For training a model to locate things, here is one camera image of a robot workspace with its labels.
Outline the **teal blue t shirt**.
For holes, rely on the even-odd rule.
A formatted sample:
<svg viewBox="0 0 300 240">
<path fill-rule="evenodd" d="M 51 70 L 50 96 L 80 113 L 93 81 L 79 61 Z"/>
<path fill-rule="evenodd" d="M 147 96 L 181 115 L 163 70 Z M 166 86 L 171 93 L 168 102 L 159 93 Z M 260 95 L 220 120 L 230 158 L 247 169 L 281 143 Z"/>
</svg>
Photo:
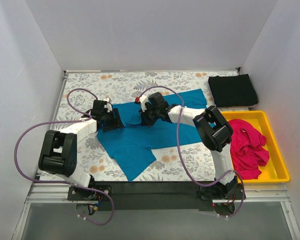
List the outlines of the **teal blue t shirt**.
<svg viewBox="0 0 300 240">
<path fill-rule="evenodd" d="M 139 105 L 128 102 L 114 107 L 118 108 L 124 127 L 106 132 L 99 130 L 96 137 L 130 182 L 155 161 L 153 149 L 201 142 L 193 126 L 181 124 L 177 130 L 175 123 L 157 120 L 149 127 L 141 125 Z"/>
</svg>

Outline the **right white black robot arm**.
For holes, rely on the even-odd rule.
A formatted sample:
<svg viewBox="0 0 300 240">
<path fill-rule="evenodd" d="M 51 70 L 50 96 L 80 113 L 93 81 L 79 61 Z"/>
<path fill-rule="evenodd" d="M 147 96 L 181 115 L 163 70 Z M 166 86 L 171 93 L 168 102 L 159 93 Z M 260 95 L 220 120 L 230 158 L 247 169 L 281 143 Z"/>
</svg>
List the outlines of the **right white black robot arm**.
<svg viewBox="0 0 300 240">
<path fill-rule="evenodd" d="M 141 123 L 153 126 L 157 120 L 194 127 L 200 140 L 210 150 L 215 168 L 214 181 L 200 183 L 187 170 L 186 174 L 192 182 L 200 187 L 199 192 L 207 197 L 227 199 L 235 192 L 238 184 L 232 158 L 231 142 L 234 133 L 222 113 L 215 107 L 206 109 L 189 108 L 184 104 L 168 104 L 164 97 L 156 92 L 150 96 L 140 95 L 135 98 L 140 105 Z"/>
</svg>

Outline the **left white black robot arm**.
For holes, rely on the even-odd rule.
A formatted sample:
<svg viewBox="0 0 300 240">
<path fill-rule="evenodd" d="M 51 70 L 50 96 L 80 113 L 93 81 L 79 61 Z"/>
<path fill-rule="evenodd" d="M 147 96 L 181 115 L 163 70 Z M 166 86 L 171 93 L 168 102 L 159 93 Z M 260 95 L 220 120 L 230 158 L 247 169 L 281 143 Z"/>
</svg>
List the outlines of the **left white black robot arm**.
<svg viewBox="0 0 300 240">
<path fill-rule="evenodd" d="M 46 132 L 38 161 L 41 171 L 57 175 L 72 185 L 80 186 L 79 194 L 85 200 L 96 196 L 96 187 L 91 184 L 92 176 L 77 165 L 77 146 L 91 134 L 122 128 L 119 110 L 114 108 L 109 98 L 94 100 L 92 109 L 85 116 L 59 131 Z"/>
</svg>

